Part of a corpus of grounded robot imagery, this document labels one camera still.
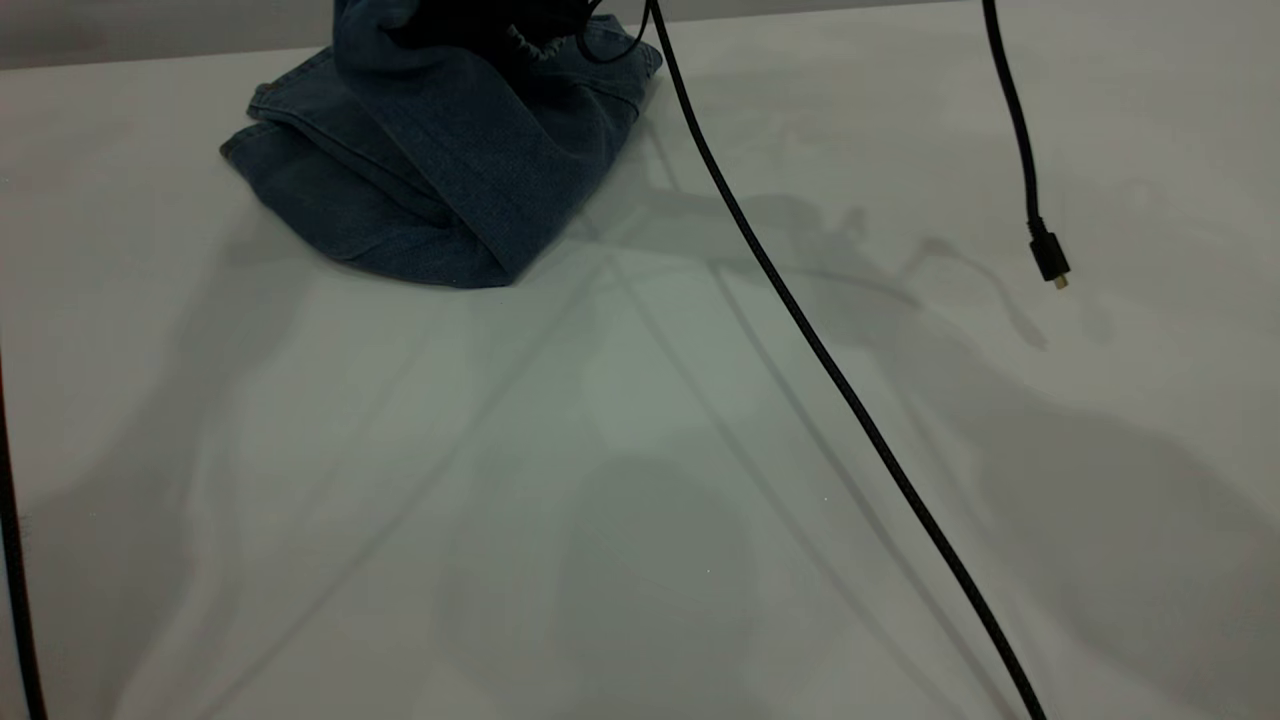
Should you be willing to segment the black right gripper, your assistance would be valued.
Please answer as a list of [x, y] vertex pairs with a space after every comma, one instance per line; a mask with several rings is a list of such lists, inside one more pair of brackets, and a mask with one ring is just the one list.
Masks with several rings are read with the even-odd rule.
[[552, 53], [591, 14], [590, 1], [421, 1], [388, 35], [406, 47]]

